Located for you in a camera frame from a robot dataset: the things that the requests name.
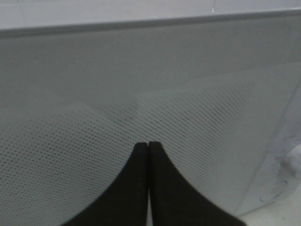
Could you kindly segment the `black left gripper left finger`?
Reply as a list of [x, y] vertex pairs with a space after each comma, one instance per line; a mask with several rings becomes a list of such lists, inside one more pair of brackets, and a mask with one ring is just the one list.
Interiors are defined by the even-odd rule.
[[137, 143], [110, 186], [65, 226], [145, 226], [148, 212], [148, 146]]

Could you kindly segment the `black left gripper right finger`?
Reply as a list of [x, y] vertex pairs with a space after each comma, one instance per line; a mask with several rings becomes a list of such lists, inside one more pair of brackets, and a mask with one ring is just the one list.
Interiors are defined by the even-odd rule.
[[148, 145], [148, 181], [155, 226], [244, 226], [199, 193], [181, 175], [160, 142]]

